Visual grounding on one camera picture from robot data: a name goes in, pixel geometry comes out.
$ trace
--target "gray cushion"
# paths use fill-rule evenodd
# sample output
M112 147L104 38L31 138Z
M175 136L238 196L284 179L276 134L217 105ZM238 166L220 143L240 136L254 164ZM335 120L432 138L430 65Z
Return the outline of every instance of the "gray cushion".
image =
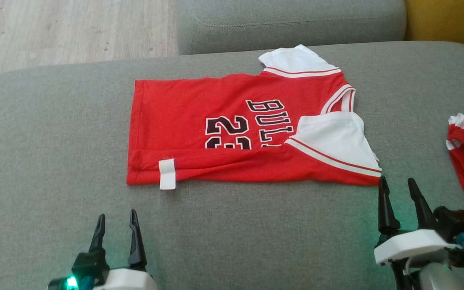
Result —
M403 0L182 0L178 50L198 54L403 40Z
M464 46L385 42L313 47L357 88L396 216L415 229L406 180L431 207L464 209L445 148L464 113ZM87 251L100 213L110 266L125 266L130 209L160 289L394 288L374 263L377 188L322 182L190 180L125 185L135 79L259 73L262 52L50 66L0 76L0 289L43 289ZM455 270L464 285L464 270Z

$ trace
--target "gray sofa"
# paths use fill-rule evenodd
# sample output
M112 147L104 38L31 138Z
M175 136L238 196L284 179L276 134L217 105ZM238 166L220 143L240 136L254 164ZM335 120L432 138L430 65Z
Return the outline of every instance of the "gray sofa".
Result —
M294 44L273 41L272 48ZM445 148L449 116L464 113L464 46L397 41L311 49L357 88L355 111L403 228L417 226L408 177L431 207L464 209ZM44 289L68 275L77 253L88 250L100 213L107 215L107 261L125 266L130 209L139 214L147 270L160 289L394 288L391 269L373 257L376 187L188 180L166 192L125 184L134 80L257 74L263 52L0 75L0 289ZM464 269L454 272L464 285Z

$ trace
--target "red jersey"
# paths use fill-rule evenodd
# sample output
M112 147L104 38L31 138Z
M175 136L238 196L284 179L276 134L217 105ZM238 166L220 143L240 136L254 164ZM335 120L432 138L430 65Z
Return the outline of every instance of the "red jersey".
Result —
M136 81L127 183L165 174L376 185L381 169L340 68L302 45L259 60L258 75Z

